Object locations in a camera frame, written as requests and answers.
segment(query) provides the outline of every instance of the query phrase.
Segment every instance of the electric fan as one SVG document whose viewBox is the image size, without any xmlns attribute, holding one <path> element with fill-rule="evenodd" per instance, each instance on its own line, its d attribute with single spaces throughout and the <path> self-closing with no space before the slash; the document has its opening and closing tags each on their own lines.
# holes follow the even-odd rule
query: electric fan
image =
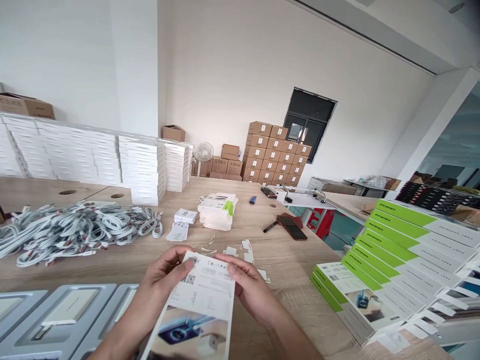
<svg viewBox="0 0 480 360">
<path fill-rule="evenodd" d="M 200 165 L 209 161 L 214 155 L 214 147 L 209 142 L 201 142 L 193 147 L 193 157 L 198 161 L 196 175 L 200 176 Z"/>
</svg>

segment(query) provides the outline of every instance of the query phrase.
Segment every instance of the cardboard box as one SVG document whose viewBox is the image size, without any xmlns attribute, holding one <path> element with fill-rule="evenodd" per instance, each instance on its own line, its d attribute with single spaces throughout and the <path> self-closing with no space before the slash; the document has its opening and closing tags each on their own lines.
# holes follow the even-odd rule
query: cardboard box
<svg viewBox="0 0 480 360">
<path fill-rule="evenodd" d="M 266 149 L 268 143 L 269 137 L 267 136 L 248 134 L 248 136 L 246 137 L 246 144 L 248 146 Z"/>
<path fill-rule="evenodd" d="M 162 138 L 163 139 L 169 139 L 169 140 L 175 140 L 175 141 L 179 141 L 179 142 L 184 142 L 185 141 L 185 130 L 183 130 L 178 125 L 164 126 L 163 130 L 162 130 Z"/>
<path fill-rule="evenodd" d="M 285 140 L 269 137 L 266 148 L 270 150 L 278 150 L 279 152 L 281 152 L 282 149 L 284 148 L 284 143 L 285 143 Z"/>
<path fill-rule="evenodd" d="M 219 156 L 214 156 L 214 157 L 211 158 L 211 170 L 210 171 L 212 173 L 226 174 L 228 165 L 229 165 L 228 160 L 223 159 Z"/>
<path fill-rule="evenodd" d="M 278 150 L 266 150 L 263 159 L 277 163 L 280 159 L 280 154 L 281 152 Z"/>
<path fill-rule="evenodd" d="M 282 173 L 282 174 L 289 174 L 291 168 L 292 168 L 292 165 L 279 162 L 278 165 L 276 166 L 275 172 Z"/>
<path fill-rule="evenodd" d="M 262 159 L 244 156 L 242 166 L 247 169 L 261 169 L 263 162 Z"/>
<path fill-rule="evenodd" d="M 248 127 L 249 134 L 264 135 L 268 137 L 272 131 L 272 125 L 265 122 L 254 121 L 250 123 Z"/>
<path fill-rule="evenodd" d="M 303 166 L 292 165 L 290 168 L 289 174 L 295 174 L 297 176 L 301 176 L 304 172 Z"/>
<path fill-rule="evenodd" d="M 242 172 L 242 164 L 240 160 L 228 160 L 228 165 L 226 166 L 226 173 L 229 175 L 240 175 Z"/>
<path fill-rule="evenodd" d="M 287 137 L 287 132 L 289 130 L 286 127 L 273 125 L 271 127 L 270 137 L 280 140 L 285 140 Z"/>
<path fill-rule="evenodd" d="M 279 163 L 292 164 L 294 162 L 294 154 L 288 152 L 280 153 L 280 158 L 278 159 Z"/>
<path fill-rule="evenodd" d="M 305 164 L 307 163 L 307 160 L 309 158 L 306 157 L 306 156 L 302 156 L 302 155 L 295 155 L 294 158 L 293 158 L 293 162 L 291 163 L 292 165 L 300 165 L 300 166 L 305 166 Z"/>
<path fill-rule="evenodd" d="M 247 158 L 262 159 L 265 157 L 266 149 L 256 146 L 245 146 L 245 156 Z"/>
<path fill-rule="evenodd" d="M 223 144 L 221 147 L 222 159 L 238 160 L 240 154 L 240 146 Z"/>
<path fill-rule="evenodd" d="M 308 145 L 298 144 L 298 148 L 296 149 L 296 153 L 298 155 L 306 156 L 307 158 L 312 151 L 312 147 Z"/>
<path fill-rule="evenodd" d="M 296 154 L 298 147 L 299 145 L 296 142 L 285 140 L 281 151 L 284 153 Z"/>
<path fill-rule="evenodd" d="M 55 120 L 54 108 L 48 102 L 11 92 L 0 93 L 0 111 Z"/>
<path fill-rule="evenodd" d="M 260 170 L 275 172 L 279 163 L 270 160 L 263 160 Z"/>
<path fill-rule="evenodd" d="M 260 176 L 260 170 L 252 169 L 252 168 L 241 168 L 241 177 L 243 180 L 250 179 L 250 180 L 257 180 Z"/>
</svg>

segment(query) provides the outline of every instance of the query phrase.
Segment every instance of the smartphone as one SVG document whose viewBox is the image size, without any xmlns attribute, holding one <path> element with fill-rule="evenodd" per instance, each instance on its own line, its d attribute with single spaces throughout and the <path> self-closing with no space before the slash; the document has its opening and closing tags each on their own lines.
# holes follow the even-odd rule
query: smartphone
<svg viewBox="0 0 480 360">
<path fill-rule="evenodd" d="M 285 226 L 285 229 L 290 233 L 295 240 L 307 240 L 307 236 L 300 230 L 297 224 L 289 216 L 279 216 L 278 219 Z"/>
</svg>

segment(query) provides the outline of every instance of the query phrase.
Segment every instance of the workbench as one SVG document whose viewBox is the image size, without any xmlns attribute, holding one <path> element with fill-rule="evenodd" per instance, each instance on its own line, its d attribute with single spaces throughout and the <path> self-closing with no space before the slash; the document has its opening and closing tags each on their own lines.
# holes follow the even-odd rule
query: workbench
<svg viewBox="0 0 480 360">
<path fill-rule="evenodd" d="M 59 192 L 76 191 L 59 195 Z M 234 193 L 239 201 L 231 231 L 203 228 L 197 220 L 188 230 L 188 239 L 181 243 L 200 251 L 215 234 L 211 249 L 219 253 L 227 246 L 240 249 L 241 241 L 249 239 L 258 269 L 266 271 L 271 289 L 303 328 L 317 349 L 328 360 L 366 359 L 451 359 L 433 340 L 420 340 L 408 332 L 403 335 L 410 346 L 399 354 L 389 353 L 373 343 L 361 348 L 309 280 L 315 264 L 337 262 L 338 255 L 307 227 L 302 230 L 307 241 L 294 241 L 281 226 L 267 233 L 262 230 L 277 215 L 288 210 L 275 199 L 260 191 L 260 184 L 232 180 L 192 177 L 183 192 L 167 192 L 160 207 L 163 236 L 139 237 L 131 244 L 111 246 L 95 255 L 61 259 L 50 267 L 43 263 L 27 268 L 16 267 L 18 255 L 0 260 L 0 292 L 21 290 L 55 290 L 65 284 L 135 284 L 140 282 L 148 265 L 173 243 L 165 240 L 174 214 L 180 209 L 196 210 L 199 196 L 210 193 Z M 256 203 L 249 200 L 256 195 Z M 340 205 L 342 199 L 332 197 Z M 64 206 L 78 200 L 115 201 L 131 205 L 130 190 L 121 187 L 80 184 L 78 182 L 0 178 L 0 204 L 5 212 L 19 211 L 26 204 L 34 207 L 49 203 Z M 235 299 L 231 327 L 230 359 L 275 359 L 266 331 Z"/>
</svg>

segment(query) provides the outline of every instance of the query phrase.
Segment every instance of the barcode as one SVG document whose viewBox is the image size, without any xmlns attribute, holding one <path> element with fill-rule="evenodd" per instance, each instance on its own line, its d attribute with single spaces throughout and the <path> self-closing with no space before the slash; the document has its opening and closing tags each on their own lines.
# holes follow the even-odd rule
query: barcode
<svg viewBox="0 0 480 360">
<path fill-rule="evenodd" d="M 186 284 L 190 284 L 190 285 L 193 285 L 194 284 L 194 281 L 195 281 L 195 275 L 190 275 L 188 274 L 187 276 L 185 276 L 182 281 Z"/>
</svg>

